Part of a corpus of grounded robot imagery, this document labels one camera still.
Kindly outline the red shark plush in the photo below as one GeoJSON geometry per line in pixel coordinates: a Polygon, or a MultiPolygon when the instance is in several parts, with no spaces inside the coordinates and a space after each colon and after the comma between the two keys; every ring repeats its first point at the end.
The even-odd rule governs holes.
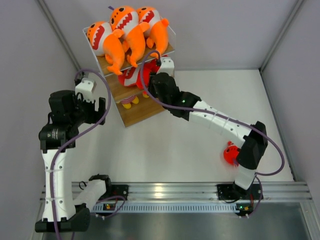
{"type": "MultiPolygon", "coordinates": [[[[150,81],[150,73],[152,72],[151,67],[148,64],[144,65],[143,68],[143,81],[146,87],[149,86],[150,81]]],[[[124,87],[132,87],[137,86],[140,90],[143,90],[144,87],[142,85],[141,79],[141,67],[137,68],[131,67],[122,72],[122,75],[118,75],[117,79],[121,85],[124,87]]]]}
{"type": "Polygon", "coordinates": [[[237,156],[240,149],[231,141],[227,142],[227,147],[223,151],[224,160],[231,166],[238,167],[237,156]]]}
{"type": "Polygon", "coordinates": [[[148,61],[144,64],[143,71],[145,73],[157,73],[160,69],[160,66],[157,65],[157,59],[154,58],[151,61],[148,61]]]}

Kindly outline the large orange shark plush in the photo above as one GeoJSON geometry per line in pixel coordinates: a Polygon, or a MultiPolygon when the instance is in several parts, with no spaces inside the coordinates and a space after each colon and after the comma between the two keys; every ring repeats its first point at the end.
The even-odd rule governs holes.
{"type": "Polygon", "coordinates": [[[137,11],[129,5],[114,8],[109,17],[109,23],[113,31],[123,33],[120,37],[122,49],[125,53],[130,51],[130,54],[125,56],[126,60],[136,68],[137,62],[145,53],[144,33],[149,30],[150,24],[140,22],[137,11]]]}

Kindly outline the red shark plush front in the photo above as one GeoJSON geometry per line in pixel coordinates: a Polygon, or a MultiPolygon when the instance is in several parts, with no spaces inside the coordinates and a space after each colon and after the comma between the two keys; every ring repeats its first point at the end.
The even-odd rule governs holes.
{"type": "Polygon", "coordinates": [[[231,166],[238,167],[237,156],[240,149],[231,141],[227,142],[227,147],[223,151],[224,160],[231,166]]]}

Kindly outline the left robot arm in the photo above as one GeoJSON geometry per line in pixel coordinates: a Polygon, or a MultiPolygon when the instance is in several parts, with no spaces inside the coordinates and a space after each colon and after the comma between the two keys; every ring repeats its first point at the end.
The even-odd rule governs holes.
{"type": "Polygon", "coordinates": [[[81,92],[60,90],[48,99],[48,122],[38,134],[45,166],[45,207],[41,220],[35,223],[37,233],[85,232],[90,212],[100,199],[113,194],[108,175],[93,175],[87,187],[76,198],[72,194],[71,156],[76,139],[105,123],[111,97],[90,100],[81,92]]]}

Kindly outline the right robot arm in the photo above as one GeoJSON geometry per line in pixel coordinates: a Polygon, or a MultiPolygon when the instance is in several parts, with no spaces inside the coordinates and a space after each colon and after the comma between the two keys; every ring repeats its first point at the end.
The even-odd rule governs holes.
{"type": "Polygon", "coordinates": [[[200,124],[233,143],[237,152],[238,173],[227,196],[244,199],[252,192],[252,183],[260,160],[268,146],[266,126],[257,121],[249,126],[233,122],[230,117],[209,106],[199,96],[181,91],[168,73],[153,73],[148,90],[173,116],[200,124]]]}

